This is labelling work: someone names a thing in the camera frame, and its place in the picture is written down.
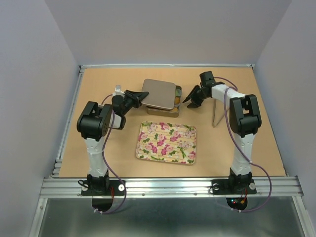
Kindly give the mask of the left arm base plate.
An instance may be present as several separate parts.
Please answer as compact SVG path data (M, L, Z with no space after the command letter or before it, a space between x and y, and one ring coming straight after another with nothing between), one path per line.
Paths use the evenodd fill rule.
M81 196L93 197L93 196L114 196L122 197L124 196L124 185L119 180L110 180L109 186L105 187L91 187L88 186L87 180L78 180L78 184L81 186Z

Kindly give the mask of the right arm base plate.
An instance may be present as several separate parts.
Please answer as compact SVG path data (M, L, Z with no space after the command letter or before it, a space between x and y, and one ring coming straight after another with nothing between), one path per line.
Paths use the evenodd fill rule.
M250 182L241 184L231 184L228 179L213 179L211 180L212 193L214 195L248 195L257 194L255 182L251 179Z

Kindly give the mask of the green sandwich cookie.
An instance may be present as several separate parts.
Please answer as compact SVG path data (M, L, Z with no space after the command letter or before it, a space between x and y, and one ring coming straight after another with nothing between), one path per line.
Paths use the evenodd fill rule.
M175 96L181 96L181 90L180 89L176 89L175 90Z

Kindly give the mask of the brown tin lid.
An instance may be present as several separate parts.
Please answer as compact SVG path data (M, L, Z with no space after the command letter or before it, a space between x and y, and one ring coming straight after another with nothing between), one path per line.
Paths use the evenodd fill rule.
M175 90L175 83L145 79L142 92L147 91L150 94L142 101L142 104L148 107L172 110L174 107Z

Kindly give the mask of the metal tongs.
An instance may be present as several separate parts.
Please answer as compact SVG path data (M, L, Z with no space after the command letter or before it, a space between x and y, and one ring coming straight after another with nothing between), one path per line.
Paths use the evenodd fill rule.
M224 118L225 118L225 109L224 109L223 102L219 100L214 100L212 126L214 128L217 127Z

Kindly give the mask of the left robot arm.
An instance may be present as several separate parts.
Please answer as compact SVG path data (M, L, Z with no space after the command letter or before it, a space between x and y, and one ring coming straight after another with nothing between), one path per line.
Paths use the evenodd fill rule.
M87 102L78 121L77 131L84 139L89 159L89 170L85 180L79 180L82 196L105 196L114 193L115 187L123 194L124 185L110 184L109 171L105 162L104 149L112 129L122 130L126 123L125 115L132 108L142 106L142 101L150 93L115 91L110 104Z

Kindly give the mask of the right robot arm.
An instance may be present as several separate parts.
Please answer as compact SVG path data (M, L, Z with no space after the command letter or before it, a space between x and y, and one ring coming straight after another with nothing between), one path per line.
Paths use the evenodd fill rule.
M228 178L214 180L210 192L214 195L239 195L244 191L255 194L251 154L255 135L262 125L257 97L240 93L236 85L226 85L223 78L215 77L211 71L199 77L200 84L184 101L190 102L189 108L200 107L207 98L223 102L226 125L235 146Z

